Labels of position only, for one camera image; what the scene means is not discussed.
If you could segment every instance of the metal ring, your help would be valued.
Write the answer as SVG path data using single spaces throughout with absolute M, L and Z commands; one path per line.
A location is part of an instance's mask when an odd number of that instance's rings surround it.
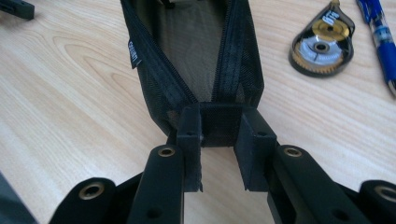
M 396 189 L 391 189 L 382 185 L 376 186 L 374 188 L 375 192 L 381 196 L 381 198 L 388 200 L 390 202 L 396 203 Z M 386 192 L 392 193 L 394 195 L 389 196 Z
M 303 156 L 303 153 L 294 147 L 286 147 L 283 152 L 285 152 L 286 155 L 290 156 L 290 157 L 301 157 Z
M 79 198 L 90 200 L 98 197 L 105 191 L 105 185 L 102 182 L 93 182 L 79 191 Z
M 158 151 L 158 155 L 161 157 L 171 157 L 175 155 L 175 150 L 170 147 L 162 148 Z

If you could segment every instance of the correction tape reel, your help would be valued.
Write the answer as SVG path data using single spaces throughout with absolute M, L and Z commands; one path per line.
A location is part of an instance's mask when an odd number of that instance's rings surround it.
M 329 77 L 340 72 L 353 57 L 355 24 L 333 0 L 297 35 L 289 61 L 302 74 Z

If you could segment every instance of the zipper teeth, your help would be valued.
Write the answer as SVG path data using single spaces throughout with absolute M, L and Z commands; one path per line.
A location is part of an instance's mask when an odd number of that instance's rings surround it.
M 218 55 L 218 62 L 216 64 L 216 74 L 215 74 L 215 83 L 213 84 L 212 90 L 212 102 L 217 101 L 219 97 L 219 80 L 220 80 L 220 69 L 222 66 L 222 60 L 224 55 L 224 48 L 225 48 L 225 38 L 227 36 L 228 25 L 230 23 L 231 17 L 231 5 L 233 0 L 228 0 L 227 12 L 225 15 L 224 27 L 221 35 L 220 40 L 220 47 L 219 47 L 219 55 Z
M 138 18 L 138 23 L 139 26 L 141 26 L 143 28 L 143 30 L 152 38 L 152 35 L 150 34 L 150 32 L 148 31 L 148 29 L 146 28 L 146 26 L 141 22 L 140 18 L 137 16 L 137 14 L 134 13 L 134 15 Z M 190 101 L 191 104 L 197 103 L 198 100 L 195 98 L 195 96 L 192 94 L 191 90 L 189 89 L 189 87 L 187 86 L 187 84 L 184 82 L 183 78 L 181 78 L 179 72 L 176 70 L 176 68 L 170 63 L 169 59 L 165 56 L 165 54 L 163 53 L 163 51 L 161 50 L 161 48 L 158 46 L 156 41 L 152 41 L 149 42 L 146 40 L 146 38 L 141 38 L 142 41 L 148 43 L 150 45 L 150 43 L 153 43 L 154 48 L 160 52 L 160 58 L 163 59 L 166 63 L 166 65 L 168 65 L 168 67 L 171 68 L 171 71 L 173 73 L 174 78 L 177 81 L 178 86 L 184 91 L 183 93 L 187 94 L 188 100 Z

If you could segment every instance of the pen clip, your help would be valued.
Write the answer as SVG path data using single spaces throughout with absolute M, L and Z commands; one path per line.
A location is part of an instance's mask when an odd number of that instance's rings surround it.
M 367 6 L 368 0 L 356 0 L 359 8 L 361 9 L 361 14 L 363 15 L 363 19 L 366 23 L 370 23 L 370 8 Z

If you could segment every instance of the pen grip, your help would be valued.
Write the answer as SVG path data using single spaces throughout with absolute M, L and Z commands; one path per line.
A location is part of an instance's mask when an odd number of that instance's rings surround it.
M 377 48 L 379 61 L 381 62 L 384 78 L 388 83 L 396 80 L 396 47 L 394 43 L 383 43 Z

